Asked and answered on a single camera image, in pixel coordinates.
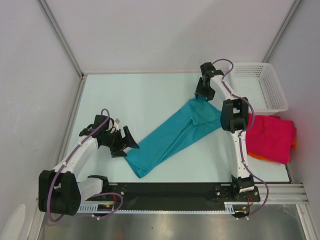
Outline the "teal t shirt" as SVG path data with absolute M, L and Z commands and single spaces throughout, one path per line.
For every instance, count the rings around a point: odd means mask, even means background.
M 178 111 L 142 139 L 124 158 L 138 178 L 221 128 L 221 111 L 204 97 L 189 99 Z

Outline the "white plastic perforated basket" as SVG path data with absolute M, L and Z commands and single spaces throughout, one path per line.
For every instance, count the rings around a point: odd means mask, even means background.
M 289 109 L 286 95 L 274 67 L 263 62 L 229 65 L 226 79 L 235 93 L 246 97 L 256 115 L 275 115 Z

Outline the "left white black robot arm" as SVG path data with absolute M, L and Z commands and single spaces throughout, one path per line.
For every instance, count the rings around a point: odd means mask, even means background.
M 139 149 L 127 126 L 119 128 L 115 119 L 107 114 L 97 114 L 94 122 L 79 133 L 79 139 L 71 153 L 52 170 L 43 170 L 38 177 L 38 209 L 52 217 L 58 214 L 74 216 L 87 200 L 109 200 L 107 209 L 115 211 L 122 203 L 121 194 L 111 191 L 106 176 L 90 175 L 79 182 L 78 176 L 89 158 L 100 148 L 107 147 L 111 157 L 124 158 L 125 149 Z

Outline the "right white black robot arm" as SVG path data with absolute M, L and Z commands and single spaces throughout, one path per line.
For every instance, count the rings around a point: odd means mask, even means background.
M 207 102 L 218 96 L 222 100 L 220 115 L 221 128 L 227 133 L 235 172 L 231 175 L 230 194 L 242 201 L 255 189 L 253 174 L 248 170 L 246 131 L 249 127 L 249 110 L 252 106 L 246 97 L 239 96 L 229 83 L 222 70 L 216 69 L 211 62 L 200 66 L 201 77 L 194 95 L 203 97 Z

